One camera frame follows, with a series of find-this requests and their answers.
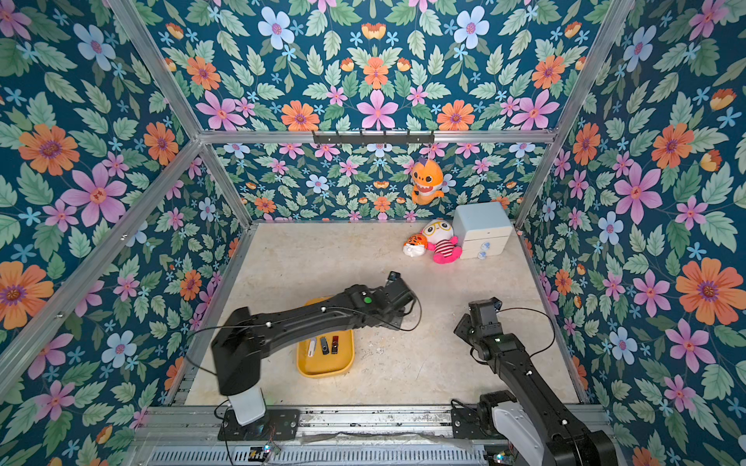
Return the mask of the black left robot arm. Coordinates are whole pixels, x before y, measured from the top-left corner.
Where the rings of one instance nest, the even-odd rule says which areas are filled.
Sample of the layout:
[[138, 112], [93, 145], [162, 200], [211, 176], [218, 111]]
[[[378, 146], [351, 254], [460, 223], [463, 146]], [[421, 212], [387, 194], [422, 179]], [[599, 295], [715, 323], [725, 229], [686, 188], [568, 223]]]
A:
[[323, 301], [277, 313], [235, 310], [211, 341], [219, 392], [240, 426], [266, 414], [258, 384], [261, 362], [285, 347], [326, 333], [382, 326], [401, 331], [407, 310], [418, 303], [398, 274], [382, 287], [352, 285]]

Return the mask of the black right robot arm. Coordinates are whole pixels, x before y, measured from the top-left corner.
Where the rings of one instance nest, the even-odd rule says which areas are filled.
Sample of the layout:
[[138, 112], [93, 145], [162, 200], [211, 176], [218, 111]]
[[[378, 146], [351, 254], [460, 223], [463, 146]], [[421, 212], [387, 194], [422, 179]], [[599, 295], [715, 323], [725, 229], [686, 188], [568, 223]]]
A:
[[454, 330], [475, 361], [491, 369], [506, 390], [483, 394], [474, 405], [456, 399], [451, 414], [456, 437], [501, 437], [507, 448], [485, 448], [491, 465], [617, 465], [616, 448], [602, 430], [592, 431], [555, 394], [513, 333], [503, 330], [502, 302], [472, 301]]

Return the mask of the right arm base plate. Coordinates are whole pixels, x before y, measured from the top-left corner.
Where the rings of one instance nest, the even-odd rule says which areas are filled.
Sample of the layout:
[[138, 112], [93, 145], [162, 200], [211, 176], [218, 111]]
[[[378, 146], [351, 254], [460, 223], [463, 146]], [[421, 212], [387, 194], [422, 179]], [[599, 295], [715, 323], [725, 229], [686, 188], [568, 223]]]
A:
[[454, 437], [477, 440], [502, 438], [493, 423], [493, 408], [514, 400], [513, 394], [508, 390], [482, 394], [476, 404], [466, 404], [453, 398], [450, 401], [450, 414]]

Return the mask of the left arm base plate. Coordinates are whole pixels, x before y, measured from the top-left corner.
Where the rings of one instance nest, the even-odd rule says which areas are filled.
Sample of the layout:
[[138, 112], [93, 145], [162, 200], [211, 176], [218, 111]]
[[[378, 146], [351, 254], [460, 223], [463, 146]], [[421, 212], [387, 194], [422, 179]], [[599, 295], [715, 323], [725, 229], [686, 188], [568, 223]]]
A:
[[297, 409], [269, 408], [265, 414], [246, 425], [237, 421], [235, 411], [227, 409], [223, 415], [218, 440], [223, 442], [243, 441], [289, 441], [296, 437], [300, 411]]

